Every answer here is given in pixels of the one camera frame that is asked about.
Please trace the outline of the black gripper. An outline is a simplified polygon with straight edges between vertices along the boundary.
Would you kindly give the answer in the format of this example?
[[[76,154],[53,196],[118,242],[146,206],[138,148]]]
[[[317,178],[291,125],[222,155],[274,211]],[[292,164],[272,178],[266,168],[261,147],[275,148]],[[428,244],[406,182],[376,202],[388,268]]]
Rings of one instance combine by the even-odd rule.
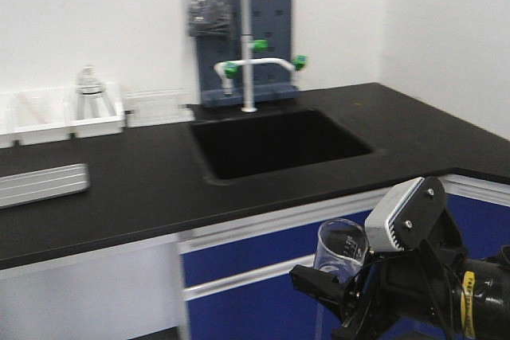
[[[295,290],[343,318],[332,339],[380,339],[400,318],[434,326],[465,323],[459,271],[467,249],[447,207],[416,249],[372,252],[359,276],[346,283],[334,274],[299,264],[289,272]]]

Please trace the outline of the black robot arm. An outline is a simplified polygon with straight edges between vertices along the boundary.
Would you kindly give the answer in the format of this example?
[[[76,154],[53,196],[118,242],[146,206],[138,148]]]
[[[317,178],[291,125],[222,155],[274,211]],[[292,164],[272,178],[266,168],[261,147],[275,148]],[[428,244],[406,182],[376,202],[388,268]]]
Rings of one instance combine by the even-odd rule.
[[[339,321],[333,339],[379,339],[399,319],[440,328],[447,339],[509,337],[507,246],[483,260],[467,248],[446,205],[384,209],[382,233],[389,248],[366,233],[363,265],[340,279],[333,272],[301,265],[290,277],[294,288]]]

